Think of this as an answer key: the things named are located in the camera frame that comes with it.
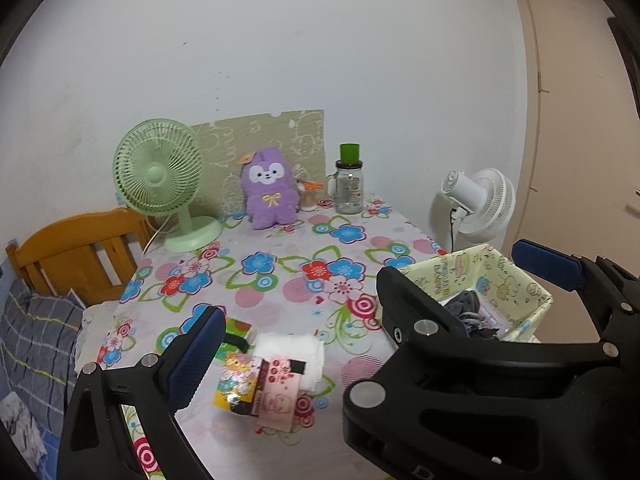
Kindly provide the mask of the cartoon tissue pack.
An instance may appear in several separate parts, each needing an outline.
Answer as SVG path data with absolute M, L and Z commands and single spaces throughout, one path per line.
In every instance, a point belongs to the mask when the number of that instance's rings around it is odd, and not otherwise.
M 259 356 L 229 352 L 214 394 L 214 405 L 243 416 L 258 415 L 268 362 Z

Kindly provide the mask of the green tissue pack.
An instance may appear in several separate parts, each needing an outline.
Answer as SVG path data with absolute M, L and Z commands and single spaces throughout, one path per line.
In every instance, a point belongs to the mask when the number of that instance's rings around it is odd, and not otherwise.
M 226 318 L 226 333 L 216 352 L 215 360 L 224 362 L 228 353 L 249 352 L 254 338 L 255 331 L 252 324 L 236 318 Z

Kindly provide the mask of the pink wet wipes pack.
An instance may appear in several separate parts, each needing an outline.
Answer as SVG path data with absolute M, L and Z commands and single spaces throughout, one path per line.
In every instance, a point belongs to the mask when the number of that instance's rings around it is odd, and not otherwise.
M 252 406 L 259 426 L 291 431 L 305 367 L 304 361 L 282 356 L 262 361 Z

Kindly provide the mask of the grey socks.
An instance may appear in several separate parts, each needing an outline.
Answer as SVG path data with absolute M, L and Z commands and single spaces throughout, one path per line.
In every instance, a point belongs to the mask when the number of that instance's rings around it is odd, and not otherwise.
M 480 300 L 474 290 L 464 290 L 449 299 L 444 308 L 457 318 L 470 334 L 484 326 L 484 318 L 480 315 Z

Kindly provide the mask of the white cloth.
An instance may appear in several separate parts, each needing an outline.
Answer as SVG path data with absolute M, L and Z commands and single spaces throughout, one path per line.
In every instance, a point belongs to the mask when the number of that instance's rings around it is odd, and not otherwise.
M 323 375 L 324 343 L 311 334 L 283 335 L 260 333 L 252 343 L 252 355 L 266 361 L 277 356 L 305 363 L 300 390 L 314 391 Z

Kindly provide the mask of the black plastic bag bundle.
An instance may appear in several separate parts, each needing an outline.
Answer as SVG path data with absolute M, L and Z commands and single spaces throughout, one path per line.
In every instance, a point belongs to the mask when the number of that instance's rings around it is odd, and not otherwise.
M 473 328 L 470 331 L 470 337 L 481 340 L 497 340 L 498 330 L 496 328 Z

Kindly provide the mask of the yellow cartoon storage box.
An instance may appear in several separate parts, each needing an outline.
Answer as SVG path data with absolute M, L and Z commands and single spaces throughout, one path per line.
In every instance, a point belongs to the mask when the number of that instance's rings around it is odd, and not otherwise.
M 440 304 L 474 292 L 483 321 L 505 341 L 534 341 L 553 301 L 548 290 L 489 245 L 413 263 L 400 272 Z

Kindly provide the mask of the beige door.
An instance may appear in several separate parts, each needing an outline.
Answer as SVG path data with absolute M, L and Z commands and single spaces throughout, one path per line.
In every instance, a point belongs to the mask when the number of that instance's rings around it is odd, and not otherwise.
M 503 247 L 521 238 L 639 272 L 639 117 L 602 0 L 516 0 L 528 117 L 518 206 Z

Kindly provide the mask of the white floor fan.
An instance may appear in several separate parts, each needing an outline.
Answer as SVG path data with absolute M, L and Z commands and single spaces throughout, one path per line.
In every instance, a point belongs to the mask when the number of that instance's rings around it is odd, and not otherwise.
M 493 240 L 509 224 L 515 209 L 512 182 L 498 169 L 486 168 L 469 177 L 452 170 L 442 181 L 440 192 L 454 204 L 451 233 L 473 244 Z

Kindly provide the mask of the blue plaid pillow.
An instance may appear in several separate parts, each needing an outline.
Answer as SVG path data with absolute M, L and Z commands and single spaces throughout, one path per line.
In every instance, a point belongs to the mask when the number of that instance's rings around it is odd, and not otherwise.
M 36 422 L 61 437 L 73 395 L 80 303 L 72 296 L 41 296 L 19 278 L 1 313 L 1 371 L 6 385 Z

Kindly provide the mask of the floral tablecloth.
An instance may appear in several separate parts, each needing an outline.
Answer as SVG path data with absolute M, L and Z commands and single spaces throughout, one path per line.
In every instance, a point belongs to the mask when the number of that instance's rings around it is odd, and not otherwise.
M 343 393 L 393 350 L 376 299 L 378 270 L 439 254 L 431 237 L 377 198 L 353 216 L 322 202 L 288 226 L 262 231 L 230 216 L 203 249 L 179 255 L 152 247 L 119 300 L 89 310 L 76 361 L 134 364 L 164 350 L 209 305 L 224 311 L 230 333 L 245 338 L 314 336 L 324 347 L 322 375 L 300 395 L 290 431 L 215 405 L 222 359 L 178 423 L 217 479 L 377 479 L 381 471 L 344 442 Z

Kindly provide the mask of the purple plush toy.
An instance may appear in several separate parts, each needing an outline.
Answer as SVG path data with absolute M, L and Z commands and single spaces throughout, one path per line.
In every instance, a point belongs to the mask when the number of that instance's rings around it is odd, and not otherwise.
M 297 219 L 299 195 L 290 165 L 278 148 L 263 148 L 240 160 L 245 212 L 254 230 L 288 226 Z

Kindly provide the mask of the green desk fan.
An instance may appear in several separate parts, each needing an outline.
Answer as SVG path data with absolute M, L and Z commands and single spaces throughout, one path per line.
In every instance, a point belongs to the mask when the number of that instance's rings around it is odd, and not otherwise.
M 168 252 L 193 252 L 220 237 L 217 219 L 190 213 L 204 174 L 192 128 L 168 118 L 140 122 L 117 145 L 112 171 L 128 207 L 147 217 L 177 218 L 164 238 Z

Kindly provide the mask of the cotton swab container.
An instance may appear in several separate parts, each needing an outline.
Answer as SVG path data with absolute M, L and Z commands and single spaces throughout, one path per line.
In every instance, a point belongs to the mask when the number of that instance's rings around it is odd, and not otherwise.
M 297 180 L 296 188 L 299 196 L 299 209 L 301 211 L 314 211 L 318 208 L 319 195 L 324 189 L 324 184 L 314 181 Z

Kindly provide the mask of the glass mason jar mug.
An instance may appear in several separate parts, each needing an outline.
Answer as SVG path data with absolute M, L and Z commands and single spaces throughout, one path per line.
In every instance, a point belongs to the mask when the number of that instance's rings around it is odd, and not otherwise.
M 363 208 L 362 162 L 335 162 L 326 177 L 326 192 L 338 214 L 360 214 Z

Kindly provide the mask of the beige cartoon wall board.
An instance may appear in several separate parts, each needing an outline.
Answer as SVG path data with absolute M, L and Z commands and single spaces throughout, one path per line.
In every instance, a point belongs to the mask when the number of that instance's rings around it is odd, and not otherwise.
M 241 212 L 241 158 L 263 148 L 278 148 L 296 179 L 320 182 L 326 175 L 323 110 L 218 119 L 192 129 L 204 162 L 203 180 L 190 205 L 194 216 L 221 217 Z

